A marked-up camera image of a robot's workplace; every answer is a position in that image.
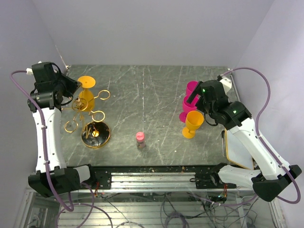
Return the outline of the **pink wine glass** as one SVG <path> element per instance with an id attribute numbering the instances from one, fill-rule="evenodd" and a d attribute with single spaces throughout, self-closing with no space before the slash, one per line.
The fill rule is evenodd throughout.
<path id="1" fill-rule="evenodd" d="M 190 111 L 195 111 L 197 110 L 195 104 L 198 102 L 199 98 L 198 97 L 195 97 L 193 99 L 193 101 L 191 102 L 191 104 L 187 103 L 187 100 L 188 100 L 189 96 L 185 96 L 184 99 L 183 99 L 183 102 L 182 102 L 182 109 L 183 111 L 180 113 L 179 115 L 179 120 L 181 122 L 185 122 L 186 121 L 186 117 L 187 117 L 187 114 L 190 112 Z"/>
<path id="2" fill-rule="evenodd" d="M 198 84 L 198 81 L 190 81 L 190 82 L 187 83 L 186 96 L 189 96 L 189 95 L 192 94 L 192 92 L 196 88 L 197 84 Z"/>

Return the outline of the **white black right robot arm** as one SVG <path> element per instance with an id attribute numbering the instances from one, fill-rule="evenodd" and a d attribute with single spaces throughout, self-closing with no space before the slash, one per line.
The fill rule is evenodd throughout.
<path id="1" fill-rule="evenodd" d="M 244 145 L 258 164 L 257 170 L 237 168 L 220 163 L 210 172 L 210 184 L 220 188 L 226 183 L 252 189 L 264 201 L 271 202 L 302 173 L 298 165 L 291 165 L 257 134 L 252 114 L 239 101 L 230 102 L 224 85 L 218 80 L 199 81 L 187 99 L 198 98 L 195 104 L 200 113 L 208 114 Z"/>

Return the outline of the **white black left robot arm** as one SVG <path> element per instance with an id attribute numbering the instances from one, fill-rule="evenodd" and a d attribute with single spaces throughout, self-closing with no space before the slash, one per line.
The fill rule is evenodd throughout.
<path id="1" fill-rule="evenodd" d="M 97 182 L 90 164 L 74 168 L 66 165 L 61 151 L 61 107 L 63 98 L 72 97 L 81 84 L 54 67 L 52 62 L 32 65 L 35 83 L 28 99 L 38 141 L 36 173 L 28 177 L 28 184 L 45 198 L 79 190 L 81 184 L 91 189 Z"/>

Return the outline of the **yellow wine glass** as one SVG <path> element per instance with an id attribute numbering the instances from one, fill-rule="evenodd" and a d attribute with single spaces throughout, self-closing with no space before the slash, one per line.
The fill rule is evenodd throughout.
<path id="1" fill-rule="evenodd" d="M 185 127 L 182 129 L 182 135 L 187 139 L 192 139 L 204 122 L 204 116 L 199 111 L 190 111 L 185 120 Z"/>
<path id="2" fill-rule="evenodd" d="M 81 76 L 78 78 L 78 82 L 81 83 L 82 91 L 79 94 L 80 102 L 82 103 L 81 110 L 90 112 L 95 106 L 95 97 L 91 92 L 96 84 L 96 81 L 91 76 Z"/>

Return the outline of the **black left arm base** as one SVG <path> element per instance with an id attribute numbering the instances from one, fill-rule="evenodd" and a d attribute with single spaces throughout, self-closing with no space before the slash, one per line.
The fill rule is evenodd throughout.
<path id="1" fill-rule="evenodd" d="M 112 175 L 109 171 L 98 167 L 90 167 L 90 177 L 84 183 L 92 189 L 109 190 L 112 184 Z"/>

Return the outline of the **yellow wine glass front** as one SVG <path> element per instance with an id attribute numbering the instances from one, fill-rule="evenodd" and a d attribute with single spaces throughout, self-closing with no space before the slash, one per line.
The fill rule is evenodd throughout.
<path id="1" fill-rule="evenodd" d="M 187 139 L 192 139 L 204 122 L 204 116 L 199 111 L 190 111 L 185 120 L 185 127 L 182 129 L 182 135 Z"/>

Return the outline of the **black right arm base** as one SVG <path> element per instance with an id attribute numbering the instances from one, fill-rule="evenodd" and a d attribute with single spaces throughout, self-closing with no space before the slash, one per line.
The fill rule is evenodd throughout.
<path id="1" fill-rule="evenodd" d="M 189 181 L 195 184 L 196 189 L 224 189 L 224 184 L 215 182 L 208 173 L 195 173 Z"/>

